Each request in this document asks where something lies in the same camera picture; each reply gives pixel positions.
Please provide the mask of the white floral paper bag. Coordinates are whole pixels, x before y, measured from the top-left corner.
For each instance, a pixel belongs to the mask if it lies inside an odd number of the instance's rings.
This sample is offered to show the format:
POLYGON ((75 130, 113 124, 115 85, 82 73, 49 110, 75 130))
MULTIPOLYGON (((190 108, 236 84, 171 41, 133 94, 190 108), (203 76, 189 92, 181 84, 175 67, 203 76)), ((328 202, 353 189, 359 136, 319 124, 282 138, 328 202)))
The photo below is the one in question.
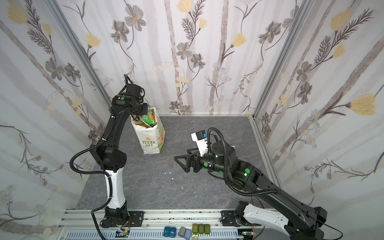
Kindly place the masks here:
POLYGON ((156 108, 149 108, 148 113, 156 115, 157 124, 154 127, 150 128, 140 122, 141 116, 131 118, 131 124, 144 155, 159 154, 165 143, 165 128, 156 108))

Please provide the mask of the green corn chips packet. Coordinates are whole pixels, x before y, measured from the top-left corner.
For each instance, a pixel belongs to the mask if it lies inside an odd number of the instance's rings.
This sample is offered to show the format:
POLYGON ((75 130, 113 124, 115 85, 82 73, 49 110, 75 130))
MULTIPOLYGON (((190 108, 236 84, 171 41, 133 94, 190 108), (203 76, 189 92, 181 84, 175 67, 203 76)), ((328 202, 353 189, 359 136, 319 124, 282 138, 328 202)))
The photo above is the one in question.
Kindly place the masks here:
POLYGON ((156 115, 154 113, 148 113, 147 115, 143 115, 140 118, 140 122, 152 128, 157 124, 156 115))

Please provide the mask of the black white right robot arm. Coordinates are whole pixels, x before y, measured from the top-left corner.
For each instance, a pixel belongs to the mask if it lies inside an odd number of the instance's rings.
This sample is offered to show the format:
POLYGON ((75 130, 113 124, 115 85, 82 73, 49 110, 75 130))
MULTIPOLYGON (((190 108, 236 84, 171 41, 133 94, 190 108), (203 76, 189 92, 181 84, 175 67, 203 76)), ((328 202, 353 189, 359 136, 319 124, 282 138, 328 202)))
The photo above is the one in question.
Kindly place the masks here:
POLYGON ((209 173, 224 172, 225 157, 229 158, 230 189, 243 197, 258 197, 273 210, 258 208, 239 202, 234 215, 239 225, 256 224, 276 230, 291 240, 322 240, 321 226, 327 220, 327 211, 310 207, 296 200, 264 175, 252 164, 240 160, 236 150, 229 144, 216 142, 203 155, 198 148, 188 149, 187 154, 176 156, 175 162, 188 173, 206 169, 209 173))

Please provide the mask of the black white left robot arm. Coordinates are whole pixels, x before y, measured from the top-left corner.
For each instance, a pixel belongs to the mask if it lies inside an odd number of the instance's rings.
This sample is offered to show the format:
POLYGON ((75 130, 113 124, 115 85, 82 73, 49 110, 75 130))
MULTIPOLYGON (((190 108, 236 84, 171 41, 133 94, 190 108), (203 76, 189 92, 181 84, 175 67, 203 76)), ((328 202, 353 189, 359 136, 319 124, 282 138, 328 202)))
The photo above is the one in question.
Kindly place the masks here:
POLYGON ((100 222, 103 228, 121 227, 130 220, 123 191, 123 168, 127 154, 119 150, 124 126, 131 115, 145 115, 148 104, 144 103, 145 91, 138 85, 126 84, 112 99, 110 118, 101 139, 91 145, 91 155, 100 166, 107 183, 108 203, 105 216, 100 222))

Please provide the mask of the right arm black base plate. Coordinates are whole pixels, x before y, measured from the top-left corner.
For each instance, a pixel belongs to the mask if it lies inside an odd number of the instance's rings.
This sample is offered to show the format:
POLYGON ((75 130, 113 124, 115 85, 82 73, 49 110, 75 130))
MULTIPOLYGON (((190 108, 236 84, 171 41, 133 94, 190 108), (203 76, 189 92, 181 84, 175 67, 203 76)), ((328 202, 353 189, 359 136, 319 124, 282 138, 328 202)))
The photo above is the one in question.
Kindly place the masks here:
POLYGON ((223 227, 241 227, 241 222, 238 222, 234 210, 232 211, 221 211, 221 224, 223 227))

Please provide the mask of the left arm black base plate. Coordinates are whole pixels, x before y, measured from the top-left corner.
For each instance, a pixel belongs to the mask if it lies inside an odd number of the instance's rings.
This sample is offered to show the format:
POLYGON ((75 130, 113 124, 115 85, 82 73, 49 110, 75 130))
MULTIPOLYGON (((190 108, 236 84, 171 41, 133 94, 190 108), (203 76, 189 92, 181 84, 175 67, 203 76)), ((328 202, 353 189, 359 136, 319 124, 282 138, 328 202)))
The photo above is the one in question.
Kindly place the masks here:
POLYGON ((144 211, 127 211, 109 209, 100 222, 102 228, 112 227, 141 227, 144 211))

